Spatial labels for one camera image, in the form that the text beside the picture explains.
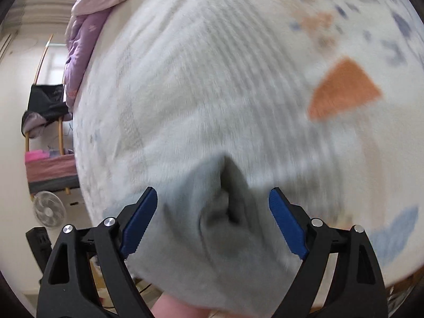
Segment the metal pivot screw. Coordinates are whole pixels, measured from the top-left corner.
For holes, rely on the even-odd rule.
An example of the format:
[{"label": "metal pivot screw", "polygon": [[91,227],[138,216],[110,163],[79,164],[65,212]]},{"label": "metal pivot screw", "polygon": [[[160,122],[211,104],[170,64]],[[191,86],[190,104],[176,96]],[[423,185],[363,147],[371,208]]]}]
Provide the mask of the metal pivot screw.
[{"label": "metal pivot screw", "polygon": [[72,227],[72,225],[66,225],[65,227],[63,227],[63,233],[70,233],[74,228]]},{"label": "metal pivot screw", "polygon": [[105,224],[105,226],[112,226],[115,224],[115,219],[114,218],[107,218],[106,220],[103,221],[103,223]]},{"label": "metal pivot screw", "polygon": [[361,225],[355,225],[354,229],[358,233],[362,233],[364,231],[364,228]]},{"label": "metal pivot screw", "polygon": [[324,224],[321,219],[317,219],[317,218],[312,219],[311,222],[312,222],[312,226],[315,226],[315,227],[321,227]]}]

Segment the blue gripper pad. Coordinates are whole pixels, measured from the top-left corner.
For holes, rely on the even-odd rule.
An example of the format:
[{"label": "blue gripper pad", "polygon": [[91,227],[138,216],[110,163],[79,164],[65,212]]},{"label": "blue gripper pad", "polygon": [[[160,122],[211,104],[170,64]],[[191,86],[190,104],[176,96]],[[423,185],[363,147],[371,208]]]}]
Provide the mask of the blue gripper pad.
[{"label": "blue gripper pad", "polygon": [[285,200],[279,195],[277,190],[271,190],[268,198],[269,209],[286,240],[290,251],[304,260],[308,255],[308,249],[305,246],[305,233],[297,223],[296,218],[290,212]]},{"label": "blue gripper pad", "polygon": [[137,250],[157,206],[158,195],[152,188],[122,231],[120,253],[124,259]]}]

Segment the purple blanket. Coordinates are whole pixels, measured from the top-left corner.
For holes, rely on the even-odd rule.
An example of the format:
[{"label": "purple blanket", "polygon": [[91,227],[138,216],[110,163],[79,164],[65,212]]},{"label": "purple blanket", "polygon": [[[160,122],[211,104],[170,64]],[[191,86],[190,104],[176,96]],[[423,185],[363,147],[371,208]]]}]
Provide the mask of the purple blanket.
[{"label": "purple blanket", "polygon": [[68,59],[64,83],[66,104],[72,112],[75,98],[100,32],[113,6],[125,0],[77,0],[66,30]]},{"label": "purple blanket", "polygon": [[76,17],[68,46],[68,59],[65,65],[64,83],[66,89],[66,104],[72,111],[75,98],[90,61],[97,39],[112,8],[101,10],[89,15]]}]

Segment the white wall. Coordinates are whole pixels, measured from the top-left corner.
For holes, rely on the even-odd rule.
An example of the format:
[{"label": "white wall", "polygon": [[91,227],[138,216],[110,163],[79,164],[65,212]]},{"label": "white wall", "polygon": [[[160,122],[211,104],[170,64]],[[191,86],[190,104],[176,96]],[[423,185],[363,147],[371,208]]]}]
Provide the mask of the white wall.
[{"label": "white wall", "polygon": [[[25,138],[20,126],[48,36],[18,35],[0,62],[0,269],[10,281],[9,285],[23,293],[38,290],[41,272],[25,238],[26,231],[40,226],[40,223],[33,215],[28,193],[24,164]],[[63,39],[55,35],[53,42],[62,43]],[[47,52],[38,82],[60,83],[65,60],[66,48],[51,48]],[[49,132],[56,132],[57,123],[50,129],[46,132],[47,137]],[[30,147],[37,149],[42,143],[42,140],[31,141]],[[66,201],[81,201],[78,193],[70,197],[61,194],[60,197],[65,200],[71,223],[77,228],[91,225],[83,204],[72,207],[66,204]],[[56,229],[49,232],[52,242],[56,240],[59,231]]]}]

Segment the blue pattern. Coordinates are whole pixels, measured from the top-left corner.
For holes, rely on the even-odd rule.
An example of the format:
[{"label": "blue pattern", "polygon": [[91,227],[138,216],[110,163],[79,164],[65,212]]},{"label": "blue pattern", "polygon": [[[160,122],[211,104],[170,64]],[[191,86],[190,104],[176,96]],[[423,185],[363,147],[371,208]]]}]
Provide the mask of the blue pattern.
[{"label": "blue pattern", "polygon": [[399,45],[395,41],[381,41],[381,44],[383,45],[383,47],[393,52],[392,57],[386,58],[386,61],[389,65],[397,67],[398,65],[406,63],[405,56],[403,55],[402,50],[400,50]]},{"label": "blue pattern", "polygon": [[294,21],[290,24],[290,29],[292,29],[293,31],[300,31],[302,28],[297,21]]},{"label": "blue pattern", "polygon": [[342,8],[342,7],[340,7],[340,6],[337,6],[337,5],[336,5],[336,10],[338,11],[338,13],[339,13],[339,14],[340,14],[343,18],[348,19],[348,16],[347,16],[346,12],[343,10],[343,8]]},{"label": "blue pattern", "polygon": [[396,12],[392,11],[392,16],[399,28],[399,31],[402,33],[402,36],[404,36],[405,39],[410,39],[412,34],[412,28],[408,24],[408,22]]},{"label": "blue pattern", "polygon": [[365,40],[368,43],[370,43],[371,40],[372,40],[372,34],[371,34],[371,32],[369,32],[368,30],[364,30],[363,35],[364,35]]},{"label": "blue pattern", "polygon": [[356,7],[353,3],[345,2],[346,6],[349,7],[351,10],[360,13],[359,8]]},{"label": "blue pattern", "polygon": [[418,207],[405,209],[390,226],[370,235],[380,266],[389,265],[402,253],[418,219]]}]

